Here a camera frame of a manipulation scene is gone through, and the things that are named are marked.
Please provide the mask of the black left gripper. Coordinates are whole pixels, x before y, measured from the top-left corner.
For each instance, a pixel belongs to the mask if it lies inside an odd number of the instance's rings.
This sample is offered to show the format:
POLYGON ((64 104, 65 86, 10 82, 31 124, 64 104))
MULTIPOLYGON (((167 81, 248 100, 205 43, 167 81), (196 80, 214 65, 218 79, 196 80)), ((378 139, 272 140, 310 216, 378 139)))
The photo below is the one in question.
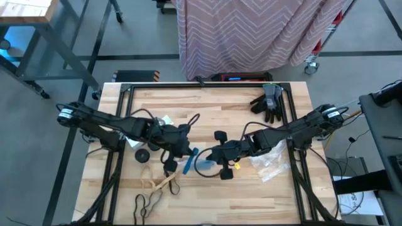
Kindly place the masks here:
POLYGON ((178 163, 174 158, 194 155, 187 137, 190 129, 191 126, 189 124, 180 124, 178 127, 164 125, 158 126, 153 133, 153 143, 169 152, 168 159, 163 163, 165 171, 176 171, 178 163))

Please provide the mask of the thin blue rubber band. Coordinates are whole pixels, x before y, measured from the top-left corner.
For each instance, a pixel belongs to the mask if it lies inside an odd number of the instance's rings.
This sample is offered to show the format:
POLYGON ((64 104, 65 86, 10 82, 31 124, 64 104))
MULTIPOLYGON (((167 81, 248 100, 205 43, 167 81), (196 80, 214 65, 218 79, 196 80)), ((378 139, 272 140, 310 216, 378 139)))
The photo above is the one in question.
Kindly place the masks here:
POLYGON ((214 161, 208 161, 206 159, 198 159, 195 163, 194 168, 197 168, 199 171, 208 171, 211 170, 215 166, 214 161))

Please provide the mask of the wide blue rubber band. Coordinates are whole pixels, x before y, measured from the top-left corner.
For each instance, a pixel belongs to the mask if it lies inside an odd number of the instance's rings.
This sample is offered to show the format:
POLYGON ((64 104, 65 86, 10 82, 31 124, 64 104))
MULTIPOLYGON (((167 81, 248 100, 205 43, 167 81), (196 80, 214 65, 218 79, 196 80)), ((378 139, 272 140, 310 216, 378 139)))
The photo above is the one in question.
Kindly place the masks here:
POLYGON ((193 148, 193 154, 188 158, 188 160, 187 160, 187 162, 186 162, 186 164, 185 164, 185 166, 183 168, 183 174, 184 175, 186 175, 190 171, 190 169, 192 167, 193 160, 194 160, 195 157, 197 157, 198 152, 199 152, 198 148, 193 148))

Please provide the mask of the clear plastic zipper bag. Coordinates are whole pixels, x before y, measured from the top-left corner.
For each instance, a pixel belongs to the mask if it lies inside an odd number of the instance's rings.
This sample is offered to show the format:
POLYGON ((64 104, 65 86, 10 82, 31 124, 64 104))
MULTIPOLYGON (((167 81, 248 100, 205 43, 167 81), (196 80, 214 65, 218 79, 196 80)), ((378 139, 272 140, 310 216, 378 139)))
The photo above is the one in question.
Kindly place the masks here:
POLYGON ((195 156, 186 156, 177 161, 178 169, 184 175, 198 175, 201 173, 204 176, 217 176, 220 173, 220 167, 215 161, 206 160, 204 157, 199 157, 195 161, 195 156))

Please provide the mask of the thin black rubber band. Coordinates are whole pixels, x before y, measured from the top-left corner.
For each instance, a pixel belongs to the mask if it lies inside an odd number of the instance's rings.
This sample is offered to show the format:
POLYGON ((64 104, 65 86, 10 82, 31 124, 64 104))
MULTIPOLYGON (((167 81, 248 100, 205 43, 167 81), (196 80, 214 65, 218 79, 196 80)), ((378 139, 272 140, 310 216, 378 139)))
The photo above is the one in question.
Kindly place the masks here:
POLYGON ((154 191, 149 195, 149 197, 145 201, 144 207, 141 211, 141 215, 144 218, 148 218, 151 215, 155 206, 157 206, 157 204, 159 204, 162 196, 163 196, 163 192, 161 190, 154 191))
POLYGON ((141 219, 141 225, 145 225, 146 221, 146 214, 147 214, 147 205, 146 205, 146 198, 142 194, 136 195, 134 199, 134 211, 133 211, 133 219, 134 224, 137 225, 139 220, 137 218, 137 213, 139 213, 139 217, 141 219))

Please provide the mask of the wide black rubber band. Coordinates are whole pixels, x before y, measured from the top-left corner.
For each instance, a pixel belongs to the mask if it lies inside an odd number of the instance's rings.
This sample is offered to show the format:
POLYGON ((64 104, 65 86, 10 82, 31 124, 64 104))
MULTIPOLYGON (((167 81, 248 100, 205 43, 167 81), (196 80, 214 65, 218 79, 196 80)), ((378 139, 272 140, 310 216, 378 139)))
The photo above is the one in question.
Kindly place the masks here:
POLYGON ((180 185, 177 183, 176 179, 172 179, 168 182, 169 190, 172 195, 178 195, 180 193, 180 185))

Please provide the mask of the black white zipper bag box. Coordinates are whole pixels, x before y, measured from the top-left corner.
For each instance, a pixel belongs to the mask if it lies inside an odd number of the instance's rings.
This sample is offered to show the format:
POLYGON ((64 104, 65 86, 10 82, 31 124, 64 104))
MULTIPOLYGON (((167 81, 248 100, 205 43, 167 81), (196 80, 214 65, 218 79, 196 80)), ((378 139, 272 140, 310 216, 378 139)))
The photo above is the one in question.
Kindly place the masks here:
MULTIPOLYGON (((167 115, 165 115, 164 117, 156 117, 156 120, 159 122, 159 124, 161 126, 173 125, 173 121, 167 115)), ((146 144, 145 142, 142 142, 142 141, 132 140, 132 139, 128 138, 127 136, 125 137, 125 139, 132 149, 138 149, 140 147, 143 147, 146 144)))

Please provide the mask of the heap of clear plastic bags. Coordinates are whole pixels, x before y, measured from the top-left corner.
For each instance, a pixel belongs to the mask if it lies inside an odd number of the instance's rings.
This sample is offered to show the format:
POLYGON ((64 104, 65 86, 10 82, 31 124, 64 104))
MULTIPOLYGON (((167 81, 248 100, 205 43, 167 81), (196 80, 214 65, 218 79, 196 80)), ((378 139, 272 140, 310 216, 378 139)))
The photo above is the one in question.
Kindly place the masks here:
POLYGON ((269 153, 252 157, 251 164, 263 183, 290 168, 286 141, 280 141, 269 153))

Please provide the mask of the grey black work glove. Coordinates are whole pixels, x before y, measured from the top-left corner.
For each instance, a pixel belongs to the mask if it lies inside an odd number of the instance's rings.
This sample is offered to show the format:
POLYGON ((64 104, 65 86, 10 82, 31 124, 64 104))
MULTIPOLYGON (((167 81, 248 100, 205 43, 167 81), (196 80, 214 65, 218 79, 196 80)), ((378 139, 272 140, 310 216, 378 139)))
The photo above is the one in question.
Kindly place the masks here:
POLYGON ((272 83, 263 85, 263 89, 265 94, 264 106, 266 108, 265 122, 273 124, 275 119, 277 121, 281 120, 280 97, 282 88, 272 83))
POLYGON ((253 112, 254 114, 266 112, 266 109, 268 107, 265 95, 259 96, 258 98, 252 100, 249 104, 251 105, 251 112, 253 112))

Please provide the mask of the orange black device blue display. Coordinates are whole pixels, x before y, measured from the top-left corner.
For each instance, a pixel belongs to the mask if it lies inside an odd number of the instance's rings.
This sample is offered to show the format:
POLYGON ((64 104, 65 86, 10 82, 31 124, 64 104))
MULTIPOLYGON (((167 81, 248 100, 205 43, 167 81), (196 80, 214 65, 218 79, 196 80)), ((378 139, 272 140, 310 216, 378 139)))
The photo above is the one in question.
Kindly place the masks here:
POLYGON ((231 72, 217 73, 211 77, 213 82, 272 82, 269 72, 231 72))

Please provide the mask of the black box with orange stripes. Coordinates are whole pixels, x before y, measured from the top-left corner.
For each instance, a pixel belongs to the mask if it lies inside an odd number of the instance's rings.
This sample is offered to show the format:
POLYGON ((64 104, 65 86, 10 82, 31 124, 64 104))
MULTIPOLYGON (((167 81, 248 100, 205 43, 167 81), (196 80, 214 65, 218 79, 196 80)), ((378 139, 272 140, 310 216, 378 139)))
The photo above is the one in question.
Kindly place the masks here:
POLYGON ((157 70, 117 70, 113 73, 112 82, 159 82, 160 72, 157 70))

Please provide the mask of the black desk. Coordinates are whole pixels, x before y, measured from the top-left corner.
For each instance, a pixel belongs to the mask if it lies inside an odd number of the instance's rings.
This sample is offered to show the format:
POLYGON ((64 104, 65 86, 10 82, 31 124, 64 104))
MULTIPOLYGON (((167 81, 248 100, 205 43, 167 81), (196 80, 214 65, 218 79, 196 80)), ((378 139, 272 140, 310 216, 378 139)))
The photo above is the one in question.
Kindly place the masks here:
POLYGON ((380 107, 370 95, 360 96, 359 102, 391 185, 390 190, 379 191, 388 222, 402 226, 402 140, 382 138, 402 136, 402 105, 393 100, 380 107))

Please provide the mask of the black device on desk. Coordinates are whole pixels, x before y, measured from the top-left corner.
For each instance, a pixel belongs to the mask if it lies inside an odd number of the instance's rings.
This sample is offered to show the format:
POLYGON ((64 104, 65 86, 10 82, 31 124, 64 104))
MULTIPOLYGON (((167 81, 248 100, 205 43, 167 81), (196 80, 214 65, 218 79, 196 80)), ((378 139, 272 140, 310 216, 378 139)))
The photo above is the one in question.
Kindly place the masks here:
POLYGON ((384 86, 377 92, 369 94, 374 103, 380 107, 385 107, 393 100, 397 100, 402 105, 402 80, 397 80, 384 86))

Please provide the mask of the wooden top workbench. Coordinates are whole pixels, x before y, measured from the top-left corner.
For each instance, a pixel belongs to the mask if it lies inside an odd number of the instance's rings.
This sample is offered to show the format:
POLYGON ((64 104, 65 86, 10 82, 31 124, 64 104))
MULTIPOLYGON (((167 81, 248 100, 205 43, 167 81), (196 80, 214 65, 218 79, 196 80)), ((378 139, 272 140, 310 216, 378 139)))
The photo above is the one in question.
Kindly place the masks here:
POLYGON ((79 80, 79 100, 100 90, 92 70, 73 52, 90 0, 0 0, 0 72, 44 99, 39 84, 79 80))

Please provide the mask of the black metal table frame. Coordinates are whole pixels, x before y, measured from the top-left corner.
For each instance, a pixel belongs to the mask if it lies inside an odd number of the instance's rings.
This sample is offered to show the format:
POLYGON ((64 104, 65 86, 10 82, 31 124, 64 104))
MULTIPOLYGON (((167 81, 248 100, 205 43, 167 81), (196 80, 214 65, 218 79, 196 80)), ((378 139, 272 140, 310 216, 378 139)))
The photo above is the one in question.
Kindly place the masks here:
MULTIPOLYGON (((132 109, 148 109, 154 117, 169 116, 174 125, 186 124, 195 114, 199 120, 192 126, 188 138, 191 148, 203 150, 219 144, 214 131, 225 131, 228 140, 238 140, 244 126, 250 121, 263 122, 263 114, 253 114, 249 102, 263 94, 261 82, 205 83, 222 87, 201 87, 197 83, 158 82, 151 87, 134 88, 132 109)), ((313 110, 305 82, 290 82, 297 118, 313 110)), ((122 84, 105 83, 100 98, 99 110, 115 114, 122 84)), ((134 224, 135 196, 142 193, 141 171, 149 165, 156 184, 164 180, 163 165, 160 163, 162 150, 152 152, 150 160, 141 164, 134 158, 134 151, 126 145, 122 161, 121 180, 117 191, 117 202, 113 223, 134 224)), ((81 218, 100 193, 107 151, 92 153, 85 161, 72 221, 81 218)), ((332 216, 336 213, 336 197, 329 171, 315 154, 307 155, 307 166, 316 196, 332 216)), ((291 170, 287 169, 274 178, 262 183, 258 172, 249 159, 239 162, 241 168, 234 169, 234 178, 220 180, 203 178, 194 171, 179 174, 178 195, 172 195, 166 186, 161 200, 155 205, 146 225, 239 225, 239 224, 299 224, 300 218, 294 192, 291 170)))

